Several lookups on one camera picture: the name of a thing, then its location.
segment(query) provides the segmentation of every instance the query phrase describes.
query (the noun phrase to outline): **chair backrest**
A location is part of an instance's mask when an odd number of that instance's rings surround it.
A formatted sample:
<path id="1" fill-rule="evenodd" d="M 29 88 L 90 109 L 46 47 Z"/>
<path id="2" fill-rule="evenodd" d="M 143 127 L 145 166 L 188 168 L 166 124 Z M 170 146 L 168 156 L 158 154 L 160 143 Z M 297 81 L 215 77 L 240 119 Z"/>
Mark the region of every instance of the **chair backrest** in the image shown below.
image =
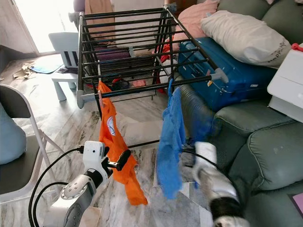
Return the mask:
<path id="1" fill-rule="evenodd" d="M 10 118 L 30 118 L 28 101 L 16 89 L 0 84 L 0 102 Z"/>
<path id="2" fill-rule="evenodd" d="M 63 63 L 67 68 L 78 67 L 78 33 L 58 32 L 48 34 L 53 48 L 60 52 Z"/>

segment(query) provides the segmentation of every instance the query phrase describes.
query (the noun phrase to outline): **blue towel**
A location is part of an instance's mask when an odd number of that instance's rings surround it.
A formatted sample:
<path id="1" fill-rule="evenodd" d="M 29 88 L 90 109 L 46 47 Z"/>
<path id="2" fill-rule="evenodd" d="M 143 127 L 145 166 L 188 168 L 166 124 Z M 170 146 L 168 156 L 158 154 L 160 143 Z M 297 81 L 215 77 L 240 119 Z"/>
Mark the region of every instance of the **blue towel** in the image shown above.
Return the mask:
<path id="1" fill-rule="evenodd" d="M 157 178 L 164 195 L 174 199 L 182 187 L 179 170 L 179 153 L 185 143 L 185 127 L 181 109 L 181 90 L 177 88 L 173 95 L 170 93 L 168 107 L 163 112 L 163 127 L 157 153 Z"/>

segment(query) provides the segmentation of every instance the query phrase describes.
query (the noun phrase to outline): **black cable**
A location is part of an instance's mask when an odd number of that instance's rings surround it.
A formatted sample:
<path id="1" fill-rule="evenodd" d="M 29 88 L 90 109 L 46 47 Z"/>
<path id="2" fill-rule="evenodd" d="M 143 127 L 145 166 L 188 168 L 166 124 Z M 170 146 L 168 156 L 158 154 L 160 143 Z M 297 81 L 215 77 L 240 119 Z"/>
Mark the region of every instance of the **black cable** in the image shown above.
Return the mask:
<path id="1" fill-rule="evenodd" d="M 63 155 L 61 155 L 60 157 L 58 157 L 53 163 L 50 164 L 50 166 L 48 166 L 46 168 L 46 170 L 44 170 L 44 172 L 41 174 L 41 176 L 39 177 L 34 189 L 33 189 L 33 192 L 32 192 L 32 195 L 30 197 L 30 200 L 29 200 L 29 205 L 28 205 L 28 219 L 29 219 L 29 223 L 30 223 L 30 226 L 31 227 L 38 227 L 38 226 L 35 226 L 34 222 L 33 222 L 33 214 L 32 214 L 32 205 L 33 205 L 33 200 L 34 200 L 34 196 L 35 196 L 35 193 L 37 191 L 37 188 L 38 188 L 38 185 L 40 184 L 42 178 L 44 177 L 44 175 L 46 174 L 46 172 L 51 168 L 53 167 L 61 158 L 63 158 L 64 156 L 68 155 L 69 153 L 73 152 L 73 151 L 80 151 L 80 152 L 83 152 L 83 149 L 84 147 L 81 146 L 79 148 L 75 148 L 75 149 L 72 149 L 72 150 L 69 150 L 67 152 L 65 152 Z"/>
<path id="2" fill-rule="evenodd" d="M 39 202 L 39 199 L 40 197 L 42 196 L 42 194 L 44 193 L 44 191 L 46 189 L 48 189 L 49 187 L 53 186 L 53 185 L 57 185 L 57 184 L 61 184 L 61 185 L 67 185 L 68 183 L 66 182 L 54 182 L 54 183 L 50 183 L 49 185 L 45 186 L 41 192 L 38 194 L 37 198 L 36 198 L 36 201 L 34 203 L 34 207 L 33 207 L 33 219 L 34 219 L 34 223 L 37 227 L 39 227 L 39 224 L 38 224 L 38 220 L 37 220 L 37 216 L 36 216 L 36 210 L 37 210 L 37 204 Z"/>
<path id="3" fill-rule="evenodd" d="M 223 175 L 232 183 L 234 189 L 235 189 L 236 192 L 237 192 L 237 195 L 238 195 L 238 198 L 239 198 L 239 201 L 240 201 L 240 206 L 243 207 L 243 203 L 242 203 L 241 198 L 240 198 L 240 193 L 239 193 L 239 190 L 238 190 L 236 184 L 234 183 L 234 181 L 233 181 L 233 180 L 232 180 L 232 179 L 231 179 L 231 178 L 230 178 L 230 177 L 229 177 L 229 176 L 228 176 L 228 175 L 227 175 L 227 174 L 226 174 L 226 173 L 225 173 L 225 172 L 216 164 L 216 163 L 212 162 L 211 160 L 209 160 L 209 159 L 203 157 L 202 155 L 199 155 L 199 154 L 197 154 L 197 153 L 195 153 L 195 152 L 193 152 L 193 151 L 189 151 L 189 150 L 184 149 L 184 150 L 182 150 L 182 152 L 192 154 L 192 155 L 194 155 L 194 156 L 196 156 L 196 157 L 200 157 L 200 158 L 204 159 L 205 161 L 209 162 L 210 164 L 212 164 L 214 167 L 216 167 L 217 170 L 218 170 L 221 174 L 223 174 Z"/>

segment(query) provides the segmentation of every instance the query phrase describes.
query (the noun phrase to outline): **white pillow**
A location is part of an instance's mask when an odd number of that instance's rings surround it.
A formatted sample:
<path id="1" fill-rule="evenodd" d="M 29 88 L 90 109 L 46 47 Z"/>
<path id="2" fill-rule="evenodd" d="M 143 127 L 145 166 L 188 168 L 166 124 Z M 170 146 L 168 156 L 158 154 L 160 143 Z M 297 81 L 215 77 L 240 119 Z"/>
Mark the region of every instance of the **white pillow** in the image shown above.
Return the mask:
<path id="1" fill-rule="evenodd" d="M 217 11 L 201 20 L 201 28 L 235 59 L 248 64 L 279 67 L 291 49 L 282 35 L 251 16 Z"/>

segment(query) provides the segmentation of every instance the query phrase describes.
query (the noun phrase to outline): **blue suitcase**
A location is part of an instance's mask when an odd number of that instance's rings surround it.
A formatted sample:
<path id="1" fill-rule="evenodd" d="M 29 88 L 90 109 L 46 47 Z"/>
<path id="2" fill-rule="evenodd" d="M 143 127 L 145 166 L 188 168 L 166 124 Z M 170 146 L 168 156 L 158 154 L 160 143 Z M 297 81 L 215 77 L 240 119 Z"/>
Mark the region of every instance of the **blue suitcase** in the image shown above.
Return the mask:
<path id="1" fill-rule="evenodd" d="M 229 79 L 228 83 L 214 80 L 190 84 L 206 101 L 209 108 L 216 112 L 234 103 L 268 96 L 267 86 L 275 75 L 276 69 L 242 63 L 234 59 L 209 37 L 198 38 L 197 41 Z M 180 44 L 181 51 L 194 48 L 195 46 L 191 42 Z M 200 52 L 190 55 L 190 52 L 180 53 L 178 62 L 183 63 L 204 59 Z M 185 79 L 205 76 L 208 70 L 214 73 L 213 68 L 207 62 L 178 67 L 179 73 Z"/>

